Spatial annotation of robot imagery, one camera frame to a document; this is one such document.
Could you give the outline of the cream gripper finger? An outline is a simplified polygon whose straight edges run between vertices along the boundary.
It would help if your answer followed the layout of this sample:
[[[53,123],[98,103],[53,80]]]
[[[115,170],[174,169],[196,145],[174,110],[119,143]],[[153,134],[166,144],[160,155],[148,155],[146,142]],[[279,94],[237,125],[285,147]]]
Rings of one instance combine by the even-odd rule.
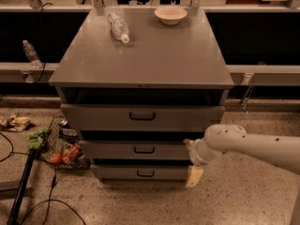
[[[197,186],[203,176],[204,168],[200,166],[189,166],[187,169],[187,188],[194,188]]]

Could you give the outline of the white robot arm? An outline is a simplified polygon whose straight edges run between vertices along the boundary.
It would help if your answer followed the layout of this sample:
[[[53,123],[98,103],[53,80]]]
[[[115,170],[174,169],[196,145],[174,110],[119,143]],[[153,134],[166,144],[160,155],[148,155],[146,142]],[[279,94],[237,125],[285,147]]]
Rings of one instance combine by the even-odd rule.
[[[300,138],[248,133],[239,125],[212,125],[200,139],[184,139],[191,164],[187,188],[195,187],[204,169],[228,152],[244,154],[291,173],[300,174]]]

